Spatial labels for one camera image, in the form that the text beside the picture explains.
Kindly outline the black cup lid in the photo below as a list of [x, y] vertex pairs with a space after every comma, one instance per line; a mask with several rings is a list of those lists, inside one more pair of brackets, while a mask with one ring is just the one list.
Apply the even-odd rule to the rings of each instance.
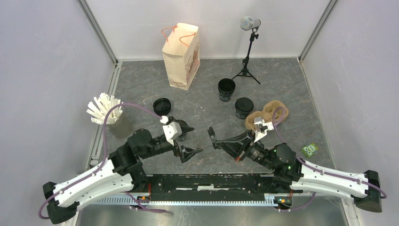
[[208, 135], [209, 135], [209, 137], [211, 139], [211, 142], [212, 142], [212, 145], [213, 145], [214, 149], [218, 149], [218, 147], [216, 145], [217, 138], [216, 138], [214, 129], [212, 127], [209, 127], [207, 132], [208, 132]]
[[251, 112], [253, 111], [254, 103], [251, 99], [247, 97], [241, 97], [235, 102], [235, 109], [241, 112]]

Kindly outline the single black coffee cup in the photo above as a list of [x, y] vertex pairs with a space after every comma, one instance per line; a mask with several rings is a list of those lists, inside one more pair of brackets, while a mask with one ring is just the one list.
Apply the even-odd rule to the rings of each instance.
[[251, 113], [252, 113], [253, 109], [250, 109], [248, 111], [244, 111], [242, 109], [236, 108], [236, 116], [239, 119], [246, 119]]

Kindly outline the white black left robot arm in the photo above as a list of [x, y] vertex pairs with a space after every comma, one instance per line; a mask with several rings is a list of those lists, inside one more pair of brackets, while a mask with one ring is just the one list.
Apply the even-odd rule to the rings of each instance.
[[182, 163], [200, 153], [202, 148], [179, 145], [188, 132], [194, 130], [183, 120], [163, 116], [163, 134], [152, 137], [147, 129], [138, 129], [126, 143], [111, 152], [98, 165], [62, 183], [43, 185], [47, 209], [46, 217], [52, 224], [73, 218], [89, 204], [109, 195], [148, 188], [149, 179], [143, 169], [142, 159], [172, 151]]

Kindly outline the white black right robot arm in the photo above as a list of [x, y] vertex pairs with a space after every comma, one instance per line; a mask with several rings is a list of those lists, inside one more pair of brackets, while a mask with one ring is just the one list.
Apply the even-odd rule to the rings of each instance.
[[344, 172], [319, 166], [297, 158], [296, 153], [281, 143], [267, 149], [255, 140], [250, 130], [239, 136], [218, 140], [213, 128], [207, 130], [215, 149], [226, 151], [235, 161], [245, 158], [272, 171], [272, 187], [277, 192], [286, 190], [325, 193], [351, 200], [359, 209], [382, 212], [382, 199], [387, 198], [380, 188], [379, 174], [373, 170], [363, 173]]

